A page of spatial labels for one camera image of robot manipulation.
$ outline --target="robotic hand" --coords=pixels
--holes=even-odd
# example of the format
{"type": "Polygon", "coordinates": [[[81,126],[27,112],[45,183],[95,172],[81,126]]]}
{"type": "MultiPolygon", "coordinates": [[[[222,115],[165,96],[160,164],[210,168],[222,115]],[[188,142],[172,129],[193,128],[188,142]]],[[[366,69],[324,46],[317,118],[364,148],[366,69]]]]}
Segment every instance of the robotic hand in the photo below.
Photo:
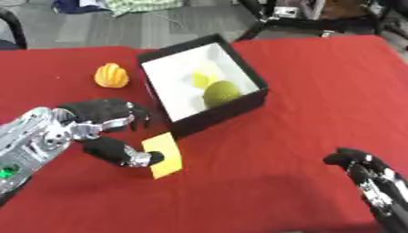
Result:
{"type": "Polygon", "coordinates": [[[103,132],[128,125],[145,127],[150,113],[136,104],[115,98],[68,103],[55,109],[34,108],[0,126],[0,207],[42,166],[63,153],[73,141],[90,155],[120,167],[148,167],[164,159],[159,152],[137,152],[103,132]]]}
{"type": "Polygon", "coordinates": [[[378,157],[350,148],[339,148],[324,163],[346,171],[387,232],[408,232],[408,183],[399,173],[378,157]]]}

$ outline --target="sponge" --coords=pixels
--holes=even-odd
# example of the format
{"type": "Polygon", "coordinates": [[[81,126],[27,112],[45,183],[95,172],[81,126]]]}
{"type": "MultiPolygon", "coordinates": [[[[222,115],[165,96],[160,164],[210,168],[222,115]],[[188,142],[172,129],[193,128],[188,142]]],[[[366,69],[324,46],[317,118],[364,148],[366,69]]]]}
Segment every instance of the sponge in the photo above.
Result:
{"type": "Polygon", "coordinates": [[[205,62],[193,71],[193,85],[205,89],[217,82],[219,74],[219,68],[214,62],[205,62]]]}
{"type": "Polygon", "coordinates": [[[153,178],[161,178],[183,168],[179,148],[170,133],[144,140],[142,145],[146,152],[158,151],[164,156],[164,161],[150,166],[153,178]]]}

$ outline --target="gray floor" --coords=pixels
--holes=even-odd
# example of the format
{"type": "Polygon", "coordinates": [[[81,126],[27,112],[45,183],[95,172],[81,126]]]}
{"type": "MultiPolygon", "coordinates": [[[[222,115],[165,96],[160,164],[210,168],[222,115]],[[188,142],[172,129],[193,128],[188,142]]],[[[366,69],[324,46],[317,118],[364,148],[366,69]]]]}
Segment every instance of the gray floor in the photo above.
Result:
{"type": "MultiPolygon", "coordinates": [[[[127,14],[112,18],[109,12],[84,15],[56,14],[52,0],[31,0],[31,4],[9,7],[22,21],[32,48],[77,46],[132,46],[156,48],[170,46],[203,35],[222,34],[234,40],[253,22],[253,17],[230,0],[190,0],[191,6],[144,14],[127,14]]],[[[316,36],[319,32],[273,30],[260,38],[316,36]]],[[[0,24],[0,37],[10,39],[5,24],[0,24]]],[[[384,33],[405,60],[408,45],[396,35],[384,33]]]]}

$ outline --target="green ball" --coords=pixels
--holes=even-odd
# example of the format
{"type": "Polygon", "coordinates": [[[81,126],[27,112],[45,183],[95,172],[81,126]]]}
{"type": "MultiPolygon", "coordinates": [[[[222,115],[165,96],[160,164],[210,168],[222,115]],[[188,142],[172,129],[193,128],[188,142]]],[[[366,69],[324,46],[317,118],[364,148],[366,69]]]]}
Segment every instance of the green ball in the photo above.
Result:
{"type": "Polygon", "coordinates": [[[207,107],[214,107],[223,105],[240,96],[242,96],[242,93],[235,84],[230,81],[219,81],[207,87],[203,98],[207,107]]]}

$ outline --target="open box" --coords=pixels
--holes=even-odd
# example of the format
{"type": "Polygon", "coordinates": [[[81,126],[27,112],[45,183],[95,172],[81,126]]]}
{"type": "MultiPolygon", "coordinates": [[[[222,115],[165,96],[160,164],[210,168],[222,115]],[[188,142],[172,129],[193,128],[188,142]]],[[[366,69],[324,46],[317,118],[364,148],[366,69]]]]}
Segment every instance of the open box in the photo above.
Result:
{"type": "Polygon", "coordinates": [[[259,107],[268,94],[265,81],[220,35],[149,52],[139,56],[138,62],[147,75],[149,92],[166,112],[174,137],[187,136],[259,107]],[[213,108],[205,105],[204,90],[194,87],[192,76],[208,61],[217,65],[218,81],[235,84],[241,97],[213,108]]]}

